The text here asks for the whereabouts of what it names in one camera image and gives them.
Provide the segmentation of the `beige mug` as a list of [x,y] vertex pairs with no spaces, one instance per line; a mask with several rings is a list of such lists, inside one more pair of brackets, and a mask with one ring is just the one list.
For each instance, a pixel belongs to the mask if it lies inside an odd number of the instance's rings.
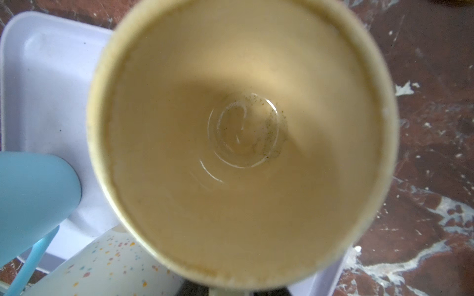
[[86,127],[108,202],[154,258],[252,292],[367,230],[398,120],[385,59],[341,1],[140,1],[102,52]]

